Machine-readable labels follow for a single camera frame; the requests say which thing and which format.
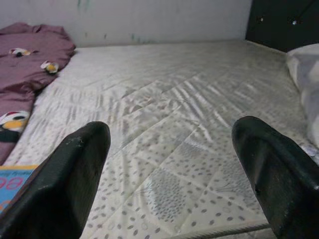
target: bedsheet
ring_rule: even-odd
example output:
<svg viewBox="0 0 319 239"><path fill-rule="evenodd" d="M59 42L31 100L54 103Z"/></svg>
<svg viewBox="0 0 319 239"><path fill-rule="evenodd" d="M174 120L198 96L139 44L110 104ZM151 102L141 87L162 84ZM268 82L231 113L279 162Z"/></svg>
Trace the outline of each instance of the bedsheet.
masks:
<svg viewBox="0 0 319 239"><path fill-rule="evenodd" d="M56 78L41 65L49 61L63 69L74 48L59 26L15 23L0 29L0 165L28 121L35 92Z"/></svg>
<svg viewBox="0 0 319 239"><path fill-rule="evenodd" d="M38 164L101 120L111 149L81 239L253 231L267 221L232 125L259 117L315 154L298 97L285 54L247 41L80 48L37 98L5 164Z"/></svg>

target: bed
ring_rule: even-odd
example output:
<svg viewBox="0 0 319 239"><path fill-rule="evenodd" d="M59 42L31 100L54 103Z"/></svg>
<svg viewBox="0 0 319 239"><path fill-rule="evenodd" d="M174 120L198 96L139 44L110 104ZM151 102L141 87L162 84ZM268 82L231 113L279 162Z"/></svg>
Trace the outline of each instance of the bed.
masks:
<svg viewBox="0 0 319 239"><path fill-rule="evenodd" d="M248 41L78 48L5 165L39 164L69 133L104 121L112 144L81 238L267 238L230 135L254 115L316 150L285 60Z"/></svg>

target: white wall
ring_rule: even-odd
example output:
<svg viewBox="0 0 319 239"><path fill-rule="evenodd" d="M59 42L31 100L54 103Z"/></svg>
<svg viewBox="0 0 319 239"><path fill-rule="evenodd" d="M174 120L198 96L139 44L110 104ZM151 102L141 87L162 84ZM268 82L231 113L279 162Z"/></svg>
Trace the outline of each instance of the white wall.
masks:
<svg viewBox="0 0 319 239"><path fill-rule="evenodd" d="M0 28L62 25L78 46L244 38L252 0L0 0Z"/></svg>

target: white mattress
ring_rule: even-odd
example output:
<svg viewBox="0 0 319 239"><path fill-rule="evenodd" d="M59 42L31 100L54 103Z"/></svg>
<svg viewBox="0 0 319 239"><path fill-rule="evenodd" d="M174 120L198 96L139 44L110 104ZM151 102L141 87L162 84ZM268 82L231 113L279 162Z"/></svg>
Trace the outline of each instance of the white mattress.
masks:
<svg viewBox="0 0 319 239"><path fill-rule="evenodd" d="M40 164L104 121L112 144L82 239L253 230L267 221L231 143L245 115L313 149L283 53L246 41L80 48L5 164Z"/></svg>

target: pillow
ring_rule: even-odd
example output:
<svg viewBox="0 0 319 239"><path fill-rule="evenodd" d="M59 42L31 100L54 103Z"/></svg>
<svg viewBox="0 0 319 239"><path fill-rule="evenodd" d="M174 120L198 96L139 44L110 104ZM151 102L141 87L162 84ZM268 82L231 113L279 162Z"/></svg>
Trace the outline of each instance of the pillow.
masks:
<svg viewBox="0 0 319 239"><path fill-rule="evenodd" d="M288 52L287 66L301 92L301 102L308 122L308 138L319 147L319 44Z"/></svg>

